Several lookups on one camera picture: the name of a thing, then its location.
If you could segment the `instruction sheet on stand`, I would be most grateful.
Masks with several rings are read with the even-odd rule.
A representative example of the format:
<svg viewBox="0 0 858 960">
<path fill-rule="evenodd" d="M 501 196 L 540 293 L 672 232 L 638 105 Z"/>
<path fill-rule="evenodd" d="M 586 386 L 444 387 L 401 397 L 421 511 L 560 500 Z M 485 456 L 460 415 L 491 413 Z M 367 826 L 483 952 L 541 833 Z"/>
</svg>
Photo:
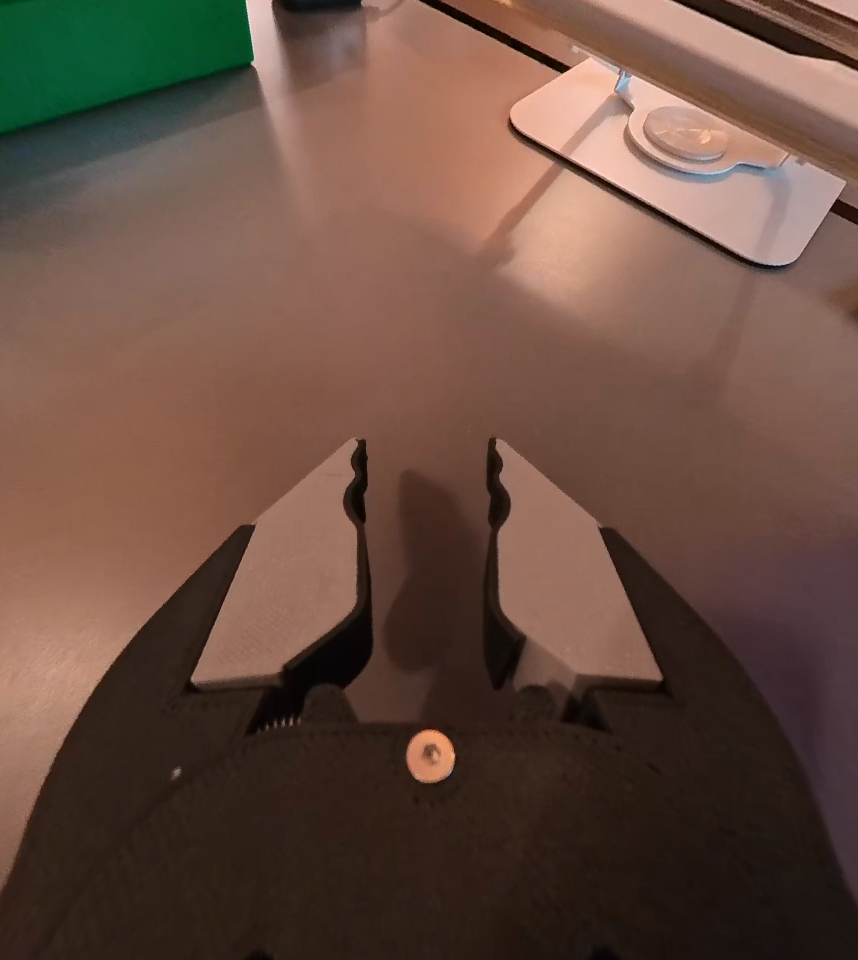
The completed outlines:
<svg viewBox="0 0 858 960">
<path fill-rule="evenodd" d="M 858 183 L 858 2 L 513 2 L 585 52 L 511 126 L 750 263 Z"/>
</svg>

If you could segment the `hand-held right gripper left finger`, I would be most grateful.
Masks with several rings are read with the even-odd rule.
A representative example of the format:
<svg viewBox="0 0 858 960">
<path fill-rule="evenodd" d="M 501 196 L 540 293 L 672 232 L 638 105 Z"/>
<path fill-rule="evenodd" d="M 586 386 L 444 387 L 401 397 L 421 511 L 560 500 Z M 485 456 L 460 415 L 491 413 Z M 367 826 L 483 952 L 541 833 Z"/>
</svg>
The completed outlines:
<svg viewBox="0 0 858 960">
<path fill-rule="evenodd" d="M 345 688 L 371 655 L 367 451 L 350 438 L 257 519 L 192 674 L 198 690 Z"/>
</svg>

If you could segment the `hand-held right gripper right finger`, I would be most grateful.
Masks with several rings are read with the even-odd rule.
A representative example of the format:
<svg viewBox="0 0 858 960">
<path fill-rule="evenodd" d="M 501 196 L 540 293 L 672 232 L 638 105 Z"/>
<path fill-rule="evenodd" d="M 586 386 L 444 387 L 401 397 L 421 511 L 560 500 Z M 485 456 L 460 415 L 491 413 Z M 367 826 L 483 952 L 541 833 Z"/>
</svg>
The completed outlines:
<svg viewBox="0 0 858 960">
<path fill-rule="evenodd" d="M 506 441 L 486 450 L 483 658 L 495 690 L 542 688 L 559 714 L 663 674 L 589 512 Z"/>
</svg>

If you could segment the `green plastic bin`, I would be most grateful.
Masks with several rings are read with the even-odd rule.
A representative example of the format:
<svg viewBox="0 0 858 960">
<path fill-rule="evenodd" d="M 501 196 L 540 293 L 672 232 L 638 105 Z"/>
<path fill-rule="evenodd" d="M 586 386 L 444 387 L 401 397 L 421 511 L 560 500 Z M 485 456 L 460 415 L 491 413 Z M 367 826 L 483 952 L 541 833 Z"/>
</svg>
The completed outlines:
<svg viewBox="0 0 858 960">
<path fill-rule="evenodd" d="M 0 1 L 0 135 L 253 58 L 245 1 Z"/>
</svg>

